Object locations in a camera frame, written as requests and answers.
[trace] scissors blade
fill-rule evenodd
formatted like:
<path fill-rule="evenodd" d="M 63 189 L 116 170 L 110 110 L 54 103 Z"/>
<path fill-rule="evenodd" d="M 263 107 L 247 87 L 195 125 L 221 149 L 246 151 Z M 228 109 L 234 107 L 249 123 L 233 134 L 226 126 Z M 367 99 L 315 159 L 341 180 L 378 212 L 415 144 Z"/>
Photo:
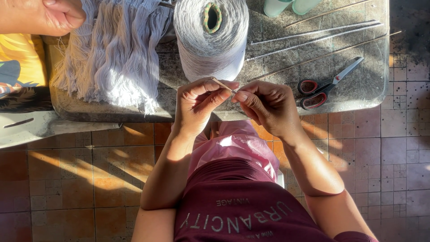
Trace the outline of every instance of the scissors blade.
<path fill-rule="evenodd" d="M 348 75 L 351 71 L 353 71 L 360 62 L 364 60 L 364 57 L 360 57 L 360 59 L 356 60 L 350 66 L 346 67 L 341 73 L 339 73 L 335 78 L 333 78 L 333 84 L 337 84 L 342 78 Z"/>

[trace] glass jar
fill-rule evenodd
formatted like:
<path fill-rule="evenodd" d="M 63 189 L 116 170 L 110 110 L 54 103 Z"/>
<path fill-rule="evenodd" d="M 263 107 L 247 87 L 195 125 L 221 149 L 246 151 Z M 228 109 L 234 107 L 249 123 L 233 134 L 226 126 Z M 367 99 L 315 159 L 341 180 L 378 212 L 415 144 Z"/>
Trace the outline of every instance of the glass jar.
<path fill-rule="evenodd" d="M 293 11 L 298 15 L 303 15 L 313 9 L 321 0 L 295 0 L 293 2 Z"/>
<path fill-rule="evenodd" d="M 293 0 L 266 0 L 264 2 L 264 13 L 268 17 L 276 17 L 282 13 L 282 11 L 292 2 Z"/>

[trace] woman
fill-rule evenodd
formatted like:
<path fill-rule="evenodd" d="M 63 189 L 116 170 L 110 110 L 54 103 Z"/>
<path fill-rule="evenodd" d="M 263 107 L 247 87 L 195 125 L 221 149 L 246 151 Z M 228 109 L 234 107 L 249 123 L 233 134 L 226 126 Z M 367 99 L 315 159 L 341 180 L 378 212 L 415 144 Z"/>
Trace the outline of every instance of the woman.
<path fill-rule="evenodd" d="M 143 188 L 133 242 L 377 241 L 303 131 L 290 87 L 251 82 L 232 102 L 281 139 L 312 217 L 275 183 L 279 161 L 249 122 L 222 122 L 210 140 L 200 134 L 230 95 L 209 78 L 178 89 L 175 123 Z"/>

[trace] cotton yarn bundle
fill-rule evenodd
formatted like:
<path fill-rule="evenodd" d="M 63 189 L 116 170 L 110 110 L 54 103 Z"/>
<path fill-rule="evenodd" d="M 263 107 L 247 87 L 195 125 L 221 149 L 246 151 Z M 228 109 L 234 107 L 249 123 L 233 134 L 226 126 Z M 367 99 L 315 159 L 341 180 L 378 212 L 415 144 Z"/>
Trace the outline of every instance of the cotton yarn bundle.
<path fill-rule="evenodd" d="M 248 20 L 245 0 L 179 0 L 174 26 L 187 79 L 233 81 L 243 66 Z"/>
<path fill-rule="evenodd" d="M 83 0 L 85 23 L 71 32 L 52 85 L 87 102 L 157 107 L 159 81 L 155 46 L 172 9 L 160 0 Z"/>

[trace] pink fabric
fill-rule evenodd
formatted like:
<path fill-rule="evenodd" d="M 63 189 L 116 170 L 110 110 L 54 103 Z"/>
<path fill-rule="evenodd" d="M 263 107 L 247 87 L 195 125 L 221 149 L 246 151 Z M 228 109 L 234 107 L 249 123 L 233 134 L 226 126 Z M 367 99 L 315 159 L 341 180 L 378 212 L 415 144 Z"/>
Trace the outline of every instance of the pink fabric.
<path fill-rule="evenodd" d="M 249 120 L 224 121 L 219 137 L 208 140 L 201 133 L 194 141 L 188 177 L 200 166 L 210 161 L 240 157 L 254 161 L 276 182 L 279 160 L 267 146 Z"/>

